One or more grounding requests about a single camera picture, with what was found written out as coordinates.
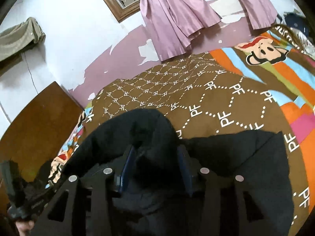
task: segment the black garment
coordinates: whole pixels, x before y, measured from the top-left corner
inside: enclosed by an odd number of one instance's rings
[[[160,112],[135,109],[93,131],[66,163],[62,177],[91,176],[132,144],[137,148],[137,160],[128,189],[121,198],[113,198],[109,207],[113,235],[195,236],[204,197],[184,195],[176,156],[181,143],[191,157],[218,176],[244,177],[247,190],[241,192],[241,199],[251,228],[243,235],[253,231],[249,235],[288,234],[294,206],[281,133],[257,130],[179,140]],[[238,217],[236,192],[240,193],[234,185],[221,189],[222,236],[238,235],[244,222]]]

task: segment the round metal bolt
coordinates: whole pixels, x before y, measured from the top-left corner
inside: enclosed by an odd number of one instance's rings
[[[113,170],[111,168],[106,168],[106,169],[103,170],[103,173],[106,174],[106,175],[108,175],[108,174],[110,174],[112,172],[113,172]]]
[[[210,172],[210,170],[208,168],[201,168],[200,172],[203,174],[208,174]]]
[[[239,182],[243,182],[244,181],[244,178],[241,176],[241,175],[237,175],[235,177],[236,181],[239,181]]]
[[[72,176],[69,176],[69,181],[70,182],[74,182],[78,179],[78,177],[76,175],[72,175]]]

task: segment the bedsheet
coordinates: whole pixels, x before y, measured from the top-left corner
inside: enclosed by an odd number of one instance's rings
[[[52,162],[49,183],[101,123],[135,108],[158,109],[179,138],[262,129],[283,133],[295,235],[315,204],[315,61],[289,28],[275,25],[247,43],[155,66],[104,87]]]

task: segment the cartoon dog print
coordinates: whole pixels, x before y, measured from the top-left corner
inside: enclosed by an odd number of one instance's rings
[[[238,44],[235,48],[251,53],[246,57],[246,62],[251,66],[261,65],[265,62],[275,64],[284,61],[289,51],[273,46],[272,42],[273,40],[270,38],[259,36],[251,42]]]

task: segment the hanging cloth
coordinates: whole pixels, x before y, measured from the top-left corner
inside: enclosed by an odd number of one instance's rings
[[[253,29],[271,27],[277,11],[270,0],[239,0],[245,7]]]
[[[140,0],[140,11],[161,61],[186,53],[200,29],[221,21],[205,0]]]

